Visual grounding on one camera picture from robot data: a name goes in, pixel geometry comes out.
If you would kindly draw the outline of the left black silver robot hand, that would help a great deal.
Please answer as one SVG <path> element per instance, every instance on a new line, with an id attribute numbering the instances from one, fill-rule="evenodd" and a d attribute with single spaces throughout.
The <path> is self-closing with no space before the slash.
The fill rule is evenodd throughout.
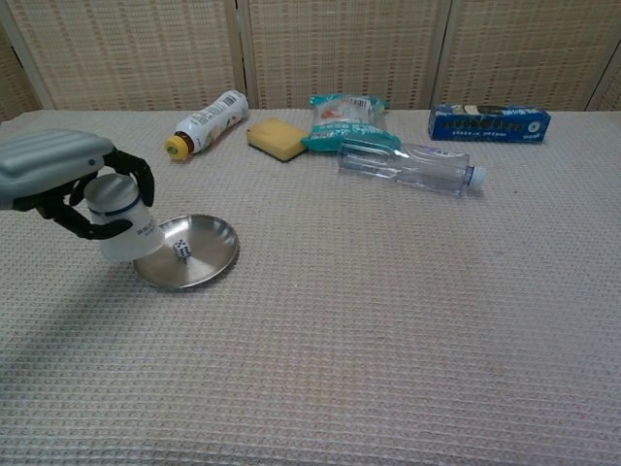
<path id="1" fill-rule="evenodd" d="M 47 129 L 1 144 L 1 209 L 36 210 L 86 240 L 108 240 L 130 229 L 128 219 L 94 224 L 75 207 L 88 183 L 103 167 L 128 175 L 139 198 L 150 207 L 155 180 L 141 157 L 119 150 L 99 135 L 72 129 Z"/>

